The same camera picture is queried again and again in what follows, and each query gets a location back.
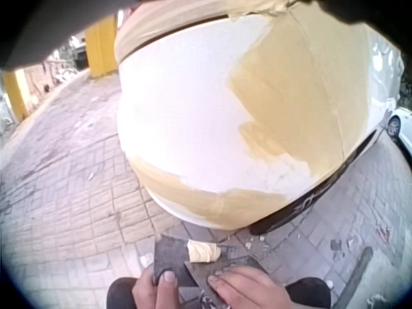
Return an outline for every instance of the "fingernail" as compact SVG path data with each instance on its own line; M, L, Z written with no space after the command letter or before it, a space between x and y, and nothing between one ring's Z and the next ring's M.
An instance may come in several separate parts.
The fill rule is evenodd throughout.
M171 272L170 270L166 270L163 273L162 277L164 281L167 281L167 282L174 282L176 280L176 276L174 275L174 272Z
M209 276L209 277L207 278L207 282L209 282L211 285L212 285L213 283L216 283L217 281L218 281L218 278L215 277L215 276Z

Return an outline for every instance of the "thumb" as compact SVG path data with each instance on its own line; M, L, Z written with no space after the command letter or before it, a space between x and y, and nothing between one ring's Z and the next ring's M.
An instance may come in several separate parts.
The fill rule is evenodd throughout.
M178 280L174 272L166 270L157 287L156 309L179 309Z

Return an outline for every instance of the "paver sidewalk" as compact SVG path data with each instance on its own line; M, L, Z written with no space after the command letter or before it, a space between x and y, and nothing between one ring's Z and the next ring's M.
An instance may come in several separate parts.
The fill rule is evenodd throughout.
M3 261L43 308L104 308L110 283L138 277L153 258L159 232L242 246L283 283L331 279L334 300L366 245L395 267L411 246L411 169L385 133L309 211L259 238L182 223L159 207L120 148L119 98L116 74L68 87L3 170ZM195 308L198 290L180 292Z

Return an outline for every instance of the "hand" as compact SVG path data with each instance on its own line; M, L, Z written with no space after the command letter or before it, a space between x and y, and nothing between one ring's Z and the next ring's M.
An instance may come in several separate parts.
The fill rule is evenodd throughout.
M210 286L232 309L291 309L283 286L252 267L226 268L220 276L210 276Z
M147 267L132 289L138 309L179 309L178 281L166 271L156 287L152 281L153 266Z

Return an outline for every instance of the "yellow column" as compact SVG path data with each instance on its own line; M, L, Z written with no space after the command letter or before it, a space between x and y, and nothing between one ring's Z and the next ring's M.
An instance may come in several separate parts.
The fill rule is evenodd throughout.
M30 99L30 91L23 69L3 72L3 83L14 115L19 121L24 120L28 117L25 103Z
M109 16L86 29L86 52L92 77L117 69L114 51L116 32L114 16Z

